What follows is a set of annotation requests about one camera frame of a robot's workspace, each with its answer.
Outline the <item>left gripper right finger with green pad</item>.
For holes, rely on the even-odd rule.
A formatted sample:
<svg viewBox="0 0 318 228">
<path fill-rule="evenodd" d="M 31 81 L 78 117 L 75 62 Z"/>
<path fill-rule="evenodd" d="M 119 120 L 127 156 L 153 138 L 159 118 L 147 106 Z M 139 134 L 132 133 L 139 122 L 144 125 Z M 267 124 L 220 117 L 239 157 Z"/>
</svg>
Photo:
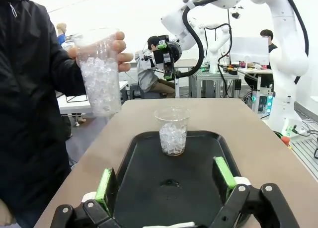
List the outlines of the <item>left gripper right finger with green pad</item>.
<svg viewBox="0 0 318 228">
<path fill-rule="evenodd" d="M 266 183 L 260 188 L 238 184 L 223 157 L 213 158 L 212 178 L 222 208 L 211 228 L 234 228 L 241 216 L 254 215 L 262 228 L 298 228 L 299 224 L 280 188 Z"/>
</svg>

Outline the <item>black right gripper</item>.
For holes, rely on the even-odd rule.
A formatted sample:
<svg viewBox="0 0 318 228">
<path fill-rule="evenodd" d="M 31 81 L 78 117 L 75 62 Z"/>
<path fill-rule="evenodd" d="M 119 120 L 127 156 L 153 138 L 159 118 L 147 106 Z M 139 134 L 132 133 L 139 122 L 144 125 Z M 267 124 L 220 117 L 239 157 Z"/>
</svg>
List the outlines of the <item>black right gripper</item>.
<svg viewBox="0 0 318 228">
<path fill-rule="evenodd" d="M 170 48 L 161 48 L 153 51 L 156 65 L 163 64 L 164 79 L 174 80 L 174 58 Z"/>
</svg>

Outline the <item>person's left hand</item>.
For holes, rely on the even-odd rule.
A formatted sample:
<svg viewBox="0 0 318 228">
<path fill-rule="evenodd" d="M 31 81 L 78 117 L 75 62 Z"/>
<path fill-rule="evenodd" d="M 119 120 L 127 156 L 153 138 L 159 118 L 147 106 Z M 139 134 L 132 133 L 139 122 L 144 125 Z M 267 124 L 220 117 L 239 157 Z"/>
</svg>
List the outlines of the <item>person's left hand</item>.
<svg viewBox="0 0 318 228">
<path fill-rule="evenodd" d="M 126 49 L 126 43 L 124 41 L 125 34 L 121 31 L 117 31 L 115 34 L 115 41 L 113 42 L 112 49 L 117 52 L 117 63 L 119 72 L 127 72 L 130 70 L 130 62 L 133 59 L 132 53 L 124 53 Z"/>
</svg>

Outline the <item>person's right hand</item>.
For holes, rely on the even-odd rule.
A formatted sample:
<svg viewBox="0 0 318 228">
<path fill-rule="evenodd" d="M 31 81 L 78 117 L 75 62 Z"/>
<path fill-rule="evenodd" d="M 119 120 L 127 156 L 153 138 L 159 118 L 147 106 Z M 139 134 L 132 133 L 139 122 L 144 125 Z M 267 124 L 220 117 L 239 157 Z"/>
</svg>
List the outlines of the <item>person's right hand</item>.
<svg viewBox="0 0 318 228">
<path fill-rule="evenodd" d="M 16 224 L 14 216 L 10 213 L 7 205 L 0 200 L 0 226 L 10 226 Z"/>
</svg>

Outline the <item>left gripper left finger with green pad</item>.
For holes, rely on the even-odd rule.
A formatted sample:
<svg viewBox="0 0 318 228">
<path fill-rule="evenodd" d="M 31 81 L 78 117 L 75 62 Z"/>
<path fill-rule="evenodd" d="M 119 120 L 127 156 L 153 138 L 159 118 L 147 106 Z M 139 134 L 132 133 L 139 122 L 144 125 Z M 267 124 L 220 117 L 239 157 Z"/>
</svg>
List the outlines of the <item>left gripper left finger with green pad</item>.
<svg viewBox="0 0 318 228">
<path fill-rule="evenodd" d="M 52 228 L 118 228 L 114 209 L 119 185 L 114 169 L 104 170 L 94 198 L 74 208 L 63 204 L 56 208 Z"/>
</svg>

